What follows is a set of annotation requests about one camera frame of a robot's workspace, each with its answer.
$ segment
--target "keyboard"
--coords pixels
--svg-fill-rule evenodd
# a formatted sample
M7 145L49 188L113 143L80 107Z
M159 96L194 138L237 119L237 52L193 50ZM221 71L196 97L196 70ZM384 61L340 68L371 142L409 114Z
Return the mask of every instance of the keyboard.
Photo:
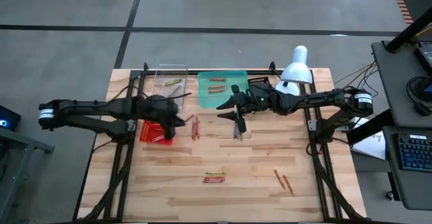
M398 134L400 167L432 172L432 136Z

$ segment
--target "white paper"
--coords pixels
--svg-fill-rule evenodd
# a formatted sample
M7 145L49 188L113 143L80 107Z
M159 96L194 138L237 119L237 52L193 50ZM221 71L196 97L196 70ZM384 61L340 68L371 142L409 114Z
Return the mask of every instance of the white paper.
M353 119L353 122L356 122L357 120L358 118L356 117ZM368 121L369 119L362 118L354 128L357 128ZM383 132L378 132L359 143L354 144L351 150L385 160L385 140Z

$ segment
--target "green plastic tray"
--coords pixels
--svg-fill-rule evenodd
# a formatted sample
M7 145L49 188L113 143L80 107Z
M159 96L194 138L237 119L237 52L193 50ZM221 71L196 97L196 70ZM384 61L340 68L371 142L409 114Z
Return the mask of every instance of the green plastic tray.
M224 82L210 81L210 78L226 78ZM209 94L210 86L223 85L225 91ZM231 85L237 85L240 91L249 89L248 74L246 71L214 71L198 73L198 100L200 106L205 109L212 109L222 105L233 95Z

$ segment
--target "wooden tabletop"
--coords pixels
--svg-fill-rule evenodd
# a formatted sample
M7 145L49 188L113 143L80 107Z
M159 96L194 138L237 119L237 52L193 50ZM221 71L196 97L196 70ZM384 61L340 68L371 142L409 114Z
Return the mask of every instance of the wooden tabletop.
M317 91L333 89L329 69L313 72ZM129 69L113 70L107 100L128 85L129 75ZM275 76L269 79L274 86L278 82ZM153 80L154 76L146 77L147 94L153 90ZM188 76L186 92L192 94L185 98L179 115L185 119L198 114L199 140L191 139L189 121L186 127L177 128L171 146L146 144L139 141L142 122L138 122L123 220L322 221L312 158L305 152L309 140L303 110L285 117L271 112L247 115L248 131L239 141L233 139L234 122L216 117L221 111L199 106L197 88L196 76ZM323 118L337 110L321 108ZM335 137L346 139L342 133ZM99 134L95 147L109 140ZM329 150L338 188L356 211L366 216L348 145L333 141ZM115 144L111 143L93 154L78 217L88 214L107 189L114 152ZM295 196L281 187L274 169L288 177ZM204 184L208 171L224 171L225 182ZM326 195L334 216L328 188Z

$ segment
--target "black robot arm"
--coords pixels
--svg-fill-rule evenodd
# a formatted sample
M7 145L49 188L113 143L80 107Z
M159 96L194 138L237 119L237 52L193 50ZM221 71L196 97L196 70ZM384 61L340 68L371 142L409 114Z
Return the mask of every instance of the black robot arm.
M184 120L177 116L178 106L164 96L139 96L130 99L113 99L108 102L71 101L57 99L39 105L39 124L43 130L53 130L63 126L72 126L106 133L114 141L128 135L127 120L144 119L160 123L165 130L165 138L175 136L175 127L184 126ZM103 121L86 116L108 115L115 121Z
M329 119L318 122L317 137L330 142L334 129L350 121L353 117L366 117L373 113L372 96L366 90L354 87L334 89L326 92L294 96L274 89L270 84L251 85L245 92L240 92L233 85L234 95L217 109L237 108L237 111L219 114L218 117L234 120L240 133L246 131L243 115L257 111L271 110L278 115L289 115L298 109L336 106L340 110Z

